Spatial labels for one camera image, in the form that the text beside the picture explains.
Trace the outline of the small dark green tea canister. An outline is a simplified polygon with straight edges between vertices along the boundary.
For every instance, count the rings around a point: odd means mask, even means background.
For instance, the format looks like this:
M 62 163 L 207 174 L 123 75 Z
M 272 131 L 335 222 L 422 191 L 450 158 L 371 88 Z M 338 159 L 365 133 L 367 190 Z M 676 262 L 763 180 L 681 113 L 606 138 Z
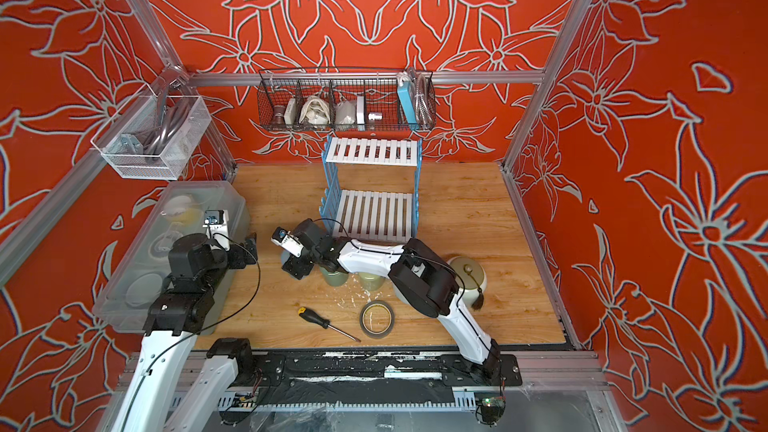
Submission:
M 331 287 L 340 287 L 349 279 L 349 274 L 341 270 L 329 271 L 325 268 L 321 268 L 320 271 L 325 282 Z

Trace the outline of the small yellow-green tea canister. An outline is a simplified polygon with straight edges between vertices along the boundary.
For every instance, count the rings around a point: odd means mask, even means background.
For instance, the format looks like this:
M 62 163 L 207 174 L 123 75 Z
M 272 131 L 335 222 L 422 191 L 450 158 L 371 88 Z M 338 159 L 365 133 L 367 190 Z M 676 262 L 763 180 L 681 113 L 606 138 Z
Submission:
M 383 276 L 370 273 L 358 273 L 357 278 L 361 287 L 369 292 L 379 290 L 385 282 L 385 278 Z

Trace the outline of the blue white two-tier shelf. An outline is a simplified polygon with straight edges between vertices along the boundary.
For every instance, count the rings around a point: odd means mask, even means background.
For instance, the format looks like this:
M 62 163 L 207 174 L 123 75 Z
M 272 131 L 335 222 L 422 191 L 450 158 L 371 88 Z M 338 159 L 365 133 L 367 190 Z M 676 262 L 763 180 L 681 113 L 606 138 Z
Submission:
M 406 194 L 344 189 L 339 181 L 339 165 L 410 167 L 414 170 L 413 191 Z M 322 166 L 326 188 L 319 207 L 320 222 L 333 236 L 405 243 L 417 235 L 421 141 L 332 136 L 326 141 Z

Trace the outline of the cream floral tea canister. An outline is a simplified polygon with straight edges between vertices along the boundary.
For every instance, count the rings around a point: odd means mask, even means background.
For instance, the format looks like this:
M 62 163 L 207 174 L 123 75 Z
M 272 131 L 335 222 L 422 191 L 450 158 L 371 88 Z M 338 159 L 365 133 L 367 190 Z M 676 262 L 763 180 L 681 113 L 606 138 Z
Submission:
M 457 275 L 462 301 L 472 310 L 479 311 L 484 305 L 488 277 L 483 266 L 467 256 L 454 256 L 448 264 Z

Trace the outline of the small blue-grey tea canister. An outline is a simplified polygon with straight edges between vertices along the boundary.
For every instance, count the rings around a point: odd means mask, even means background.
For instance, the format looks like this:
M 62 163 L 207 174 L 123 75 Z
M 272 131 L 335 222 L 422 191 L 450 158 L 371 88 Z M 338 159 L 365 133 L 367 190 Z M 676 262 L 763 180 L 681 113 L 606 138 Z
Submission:
M 285 263 L 290 259 L 290 257 L 291 257 L 291 254 L 288 251 L 283 250 L 280 255 L 281 266 L 284 266 Z

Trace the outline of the white ceramic tea canister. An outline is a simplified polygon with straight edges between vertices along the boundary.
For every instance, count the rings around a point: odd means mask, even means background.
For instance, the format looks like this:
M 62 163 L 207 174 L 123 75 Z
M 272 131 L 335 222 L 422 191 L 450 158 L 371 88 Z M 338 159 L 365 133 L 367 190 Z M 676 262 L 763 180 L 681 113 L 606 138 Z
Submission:
M 397 297 L 397 298 L 398 298 L 398 299 L 399 299 L 401 302 L 403 302 L 404 304 L 408 304 L 409 302 L 408 302 L 407 298 L 406 298 L 406 297 L 405 297 L 405 295 L 404 295 L 404 294 L 403 294 L 403 293 L 400 291 L 400 289 L 398 288 L 398 286 L 397 286 L 397 285 L 396 285 L 394 282 L 392 282 L 392 285 L 393 285 L 393 290 L 394 290 L 394 294 L 395 294 L 395 296 L 396 296 L 396 297 Z

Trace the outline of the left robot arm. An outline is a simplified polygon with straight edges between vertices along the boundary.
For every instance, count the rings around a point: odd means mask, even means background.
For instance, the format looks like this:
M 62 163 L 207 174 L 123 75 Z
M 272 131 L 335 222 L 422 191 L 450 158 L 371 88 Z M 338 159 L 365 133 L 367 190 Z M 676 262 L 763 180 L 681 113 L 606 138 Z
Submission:
M 201 431 L 228 387 L 256 376 L 250 341 L 218 339 L 180 405 L 171 410 L 177 382 L 205 324 L 215 292 L 230 270 L 258 263 L 257 236 L 228 247 L 204 233 L 176 240 L 168 254 L 169 287 L 154 301 L 144 325 L 136 371 L 112 429 L 114 431 Z

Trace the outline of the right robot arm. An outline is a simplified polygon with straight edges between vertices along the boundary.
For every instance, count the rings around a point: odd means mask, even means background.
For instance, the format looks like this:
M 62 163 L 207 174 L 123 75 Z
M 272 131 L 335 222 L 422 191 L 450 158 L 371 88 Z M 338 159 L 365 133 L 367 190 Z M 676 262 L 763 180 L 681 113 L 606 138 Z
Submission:
M 316 221 L 306 219 L 291 231 L 276 228 L 271 241 L 290 254 L 282 269 L 298 280 L 315 266 L 389 279 L 412 308 L 442 324 L 472 369 L 488 379 L 499 372 L 499 345 L 464 303 L 456 272 L 421 240 L 376 245 L 335 237 Z

